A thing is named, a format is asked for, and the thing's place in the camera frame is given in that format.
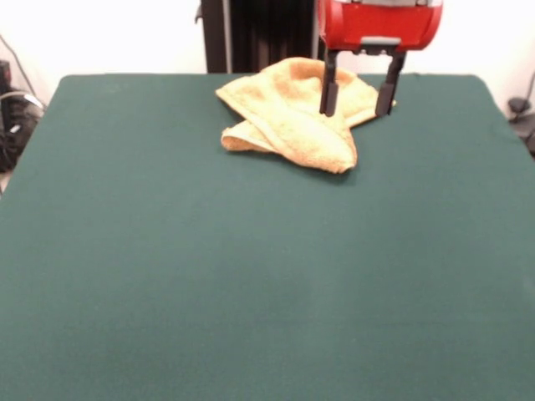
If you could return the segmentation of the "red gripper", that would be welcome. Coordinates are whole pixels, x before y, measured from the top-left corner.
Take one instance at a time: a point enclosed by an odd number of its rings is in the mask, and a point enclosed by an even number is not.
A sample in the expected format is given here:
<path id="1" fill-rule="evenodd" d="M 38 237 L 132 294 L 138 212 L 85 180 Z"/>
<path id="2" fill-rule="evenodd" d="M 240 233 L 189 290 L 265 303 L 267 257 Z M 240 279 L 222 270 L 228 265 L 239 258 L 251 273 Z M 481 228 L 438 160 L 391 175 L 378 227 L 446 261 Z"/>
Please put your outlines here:
<path id="1" fill-rule="evenodd" d="M 320 1 L 318 30 L 327 49 L 319 112 L 332 117 L 336 110 L 338 51 L 358 52 L 371 46 L 394 49 L 374 52 L 391 56 L 375 106 L 377 117 L 390 114 L 407 51 L 431 43 L 441 15 L 441 1 Z"/>

